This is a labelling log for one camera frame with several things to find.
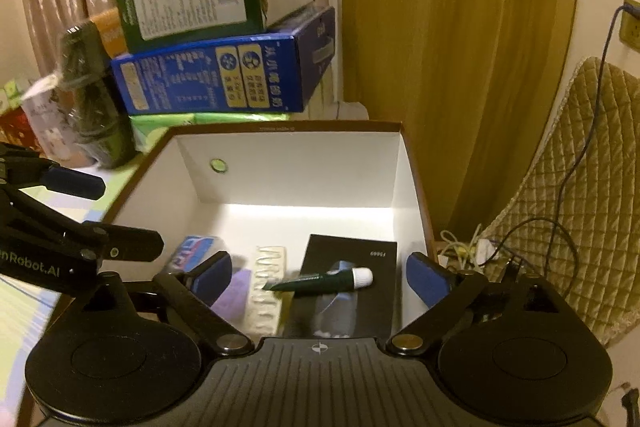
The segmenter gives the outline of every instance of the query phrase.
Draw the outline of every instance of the power outlet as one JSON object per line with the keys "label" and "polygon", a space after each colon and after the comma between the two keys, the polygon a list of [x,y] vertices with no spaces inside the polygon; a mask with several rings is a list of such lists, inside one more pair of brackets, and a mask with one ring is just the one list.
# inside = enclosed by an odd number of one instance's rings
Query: power outlet
{"label": "power outlet", "polygon": [[[625,0],[633,6],[640,7],[640,2]],[[627,12],[622,12],[622,23],[620,24],[620,40],[627,46],[640,52],[640,20]]]}

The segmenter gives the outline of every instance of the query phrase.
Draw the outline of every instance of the open storage box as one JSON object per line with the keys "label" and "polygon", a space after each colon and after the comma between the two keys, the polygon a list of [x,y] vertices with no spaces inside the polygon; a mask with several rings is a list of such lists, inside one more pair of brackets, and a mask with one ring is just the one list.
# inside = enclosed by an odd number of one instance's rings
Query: open storage box
{"label": "open storage box", "polygon": [[[212,160],[221,160],[226,172],[215,171]],[[105,261],[102,269],[123,280],[151,279],[188,235],[220,237],[230,254],[247,259],[258,247],[286,247],[290,273],[300,270],[312,233],[396,241],[398,273],[413,251],[434,251],[428,211],[397,123],[171,128],[105,221],[158,230],[164,239],[154,263]],[[426,310],[405,277],[401,292],[396,327]]]}

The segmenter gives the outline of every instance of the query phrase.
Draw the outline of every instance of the quilted chair cover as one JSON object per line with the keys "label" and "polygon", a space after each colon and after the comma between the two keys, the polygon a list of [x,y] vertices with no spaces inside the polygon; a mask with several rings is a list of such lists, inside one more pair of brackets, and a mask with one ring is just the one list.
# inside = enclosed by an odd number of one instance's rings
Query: quilted chair cover
{"label": "quilted chair cover", "polygon": [[[593,118],[600,61],[587,58],[567,88],[543,150],[516,195],[482,232],[501,239],[532,216],[553,217],[562,178],[584,145]],[[640,84],[605,64],[600,117],[589,150],[567,183],[560,222],[578,247],[579,271],[567,301],[606,346],[640,322]],[[507,247],[542,273],[551,233],[548,223],[514,232]],[[488,266],[496,279],[507,261]],[[556,233],[548,279],[562,293],[574,270],[573,256]]]}

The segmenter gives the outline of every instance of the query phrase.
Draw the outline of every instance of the blue box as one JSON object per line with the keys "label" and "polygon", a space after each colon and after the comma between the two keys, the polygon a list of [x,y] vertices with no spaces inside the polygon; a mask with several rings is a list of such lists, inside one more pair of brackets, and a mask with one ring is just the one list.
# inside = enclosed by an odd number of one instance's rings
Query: blue box
{"label": "blue box", "polygon": [[334,54],[334,9],[307,7],[268,33],[121,55],[111,64],[130,115],[302,112]]}

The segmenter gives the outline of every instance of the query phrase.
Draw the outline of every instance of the tube cap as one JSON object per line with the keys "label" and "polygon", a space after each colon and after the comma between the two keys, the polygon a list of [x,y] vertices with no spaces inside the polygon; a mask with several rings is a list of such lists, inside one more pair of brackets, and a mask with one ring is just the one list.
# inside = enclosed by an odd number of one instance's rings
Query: tube cap
{"label": "tube cap", "polygon": [[366,288],[373,282],[373,272],[369,268],[352,268],[353,289]]}

